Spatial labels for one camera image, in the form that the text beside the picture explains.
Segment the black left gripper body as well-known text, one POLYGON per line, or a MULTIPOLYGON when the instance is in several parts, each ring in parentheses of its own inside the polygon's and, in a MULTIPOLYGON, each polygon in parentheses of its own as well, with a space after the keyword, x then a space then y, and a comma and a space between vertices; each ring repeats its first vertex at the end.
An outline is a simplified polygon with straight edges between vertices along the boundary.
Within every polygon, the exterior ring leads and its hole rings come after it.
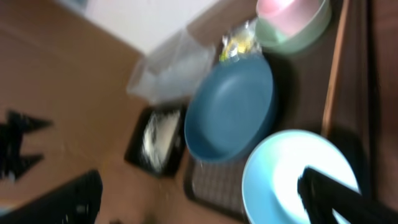
POLYGON ((6 113, 6 122, 1 123, 1 180, 14 182, 44 159, 43 154, 21 155, 21 147, 26 134, 52 125, 48 119, 13 110, 6 113))

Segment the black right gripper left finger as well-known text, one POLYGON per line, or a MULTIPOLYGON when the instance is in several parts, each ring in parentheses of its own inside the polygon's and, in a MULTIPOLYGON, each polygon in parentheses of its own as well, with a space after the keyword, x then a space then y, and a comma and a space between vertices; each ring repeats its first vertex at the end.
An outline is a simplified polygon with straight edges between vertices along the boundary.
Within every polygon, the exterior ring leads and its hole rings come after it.
POLYGON ((1 224, 94 223, 100 211, 103 183, 89 170, 49 193, 1 216, 1 224))

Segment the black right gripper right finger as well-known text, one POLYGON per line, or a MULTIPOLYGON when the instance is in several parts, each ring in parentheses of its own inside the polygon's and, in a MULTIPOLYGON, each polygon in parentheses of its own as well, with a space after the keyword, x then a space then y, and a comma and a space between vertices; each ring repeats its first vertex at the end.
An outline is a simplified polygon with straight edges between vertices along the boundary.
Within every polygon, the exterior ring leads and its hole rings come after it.
POLYGON ((336 223, 333 212, 350 223, 397 223, 397 212, 307 167, 297 191, 311 223, 336 223))

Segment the light blue bowl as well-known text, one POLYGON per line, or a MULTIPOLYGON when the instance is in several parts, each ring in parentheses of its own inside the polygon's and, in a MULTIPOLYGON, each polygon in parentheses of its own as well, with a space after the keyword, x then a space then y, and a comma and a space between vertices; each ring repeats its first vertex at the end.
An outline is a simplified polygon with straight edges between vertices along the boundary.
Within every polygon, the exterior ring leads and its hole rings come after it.
POLYGON ((329 140, 310 131, 271 134, 250 154, 242 177, 242 197, 251 223, 309 223, 298 180, 310 167, 360 192, 347 158, 329 140))

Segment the white rice pile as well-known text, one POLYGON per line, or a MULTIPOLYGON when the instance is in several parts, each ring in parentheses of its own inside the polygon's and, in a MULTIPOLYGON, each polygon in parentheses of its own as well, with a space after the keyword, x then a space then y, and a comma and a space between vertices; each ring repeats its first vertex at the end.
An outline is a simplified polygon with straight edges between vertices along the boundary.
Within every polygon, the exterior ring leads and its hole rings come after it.
POLYGON ((144 160, 156 173, 161 173, 166 166, 180 114, 179 110, 166 113, 155 111, 149 116, 141 149, 144 160))

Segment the dark blue bowl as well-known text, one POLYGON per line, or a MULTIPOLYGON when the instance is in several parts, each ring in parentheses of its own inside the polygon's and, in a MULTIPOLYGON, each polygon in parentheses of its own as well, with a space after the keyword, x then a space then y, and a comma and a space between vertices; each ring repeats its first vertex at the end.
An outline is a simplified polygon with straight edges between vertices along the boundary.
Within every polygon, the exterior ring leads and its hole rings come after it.
POLYGON ((219 63, 188 106, 184 135, 190 154, 210 163, 249 154, 269 135, 278 99, 271 66, 262 55, 219 63))

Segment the pink cup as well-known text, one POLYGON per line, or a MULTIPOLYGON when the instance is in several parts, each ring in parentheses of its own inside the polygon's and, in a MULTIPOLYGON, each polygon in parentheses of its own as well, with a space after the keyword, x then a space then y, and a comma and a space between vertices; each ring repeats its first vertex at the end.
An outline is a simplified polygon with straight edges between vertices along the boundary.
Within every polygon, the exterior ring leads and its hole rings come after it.
POLYGON ((319 0, 258 0, 256 12, 290 37, 300 32, 320 8, 319 0))

